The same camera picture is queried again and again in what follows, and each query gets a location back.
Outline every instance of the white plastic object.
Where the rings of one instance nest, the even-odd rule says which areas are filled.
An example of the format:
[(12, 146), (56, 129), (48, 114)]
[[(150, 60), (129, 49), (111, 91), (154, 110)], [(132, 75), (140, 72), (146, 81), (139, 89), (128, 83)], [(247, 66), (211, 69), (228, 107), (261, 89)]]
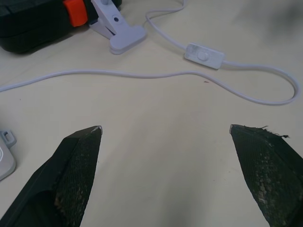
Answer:
[(0, 181), (16, 168), (15, 159), (9, 151), (16, 142), (11, 131), (0, 131)]
[(190, 61), (218, 70), (221, 68), (225, 54), (206, 46), (190, 43), (186, 48), (184, 57)]
[(129, 26), (112, 0), (91, 2), (99, 18), (90, 27), (110, 39), (110, 51), (113, 54), (122, 54), (146, 38), (145, 29), (142, 26)]

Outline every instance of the white table surface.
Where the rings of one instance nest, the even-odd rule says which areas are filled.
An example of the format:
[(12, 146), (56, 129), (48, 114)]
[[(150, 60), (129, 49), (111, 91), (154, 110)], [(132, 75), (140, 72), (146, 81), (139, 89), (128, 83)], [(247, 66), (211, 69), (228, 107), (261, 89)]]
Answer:
[[(144, 22), (149, 9), (178, 5), (176, 0), (125, 0), (121, 12), (134, 25)], [(183, 11), (155, 21), (183, 44), (202, 43), (225, 52), (230, 61), (278, 66), (303, 83), (300, 40), (266, 40), (258, 29), (239, 23), (242, 7), (240, 0), (190, 0)], [(148, 38), (122, 55), (112, 55), (107, 39), (84, 28), (31, 54), (0, 51), (0, 84), (74, 68), (201, 70), (256, 98), (282, 100), (293, 93), (274, 75), (215, 71), (188, 62), (182, 51), (145, 28)], [(11, 129), (18, 142), (11, 149), (16, 170), (0, 182), (0, 217), (64, 137), (102, 125), (81, 226), (268, 226), (245, 184), (230, 124), (268, 125), (288, 134), (287, 142), (303, 155), (303, 99), (281, 107), (257, 105), (205, 81), (191, 75), (69, 75), (1, 93), (0, 129)]]

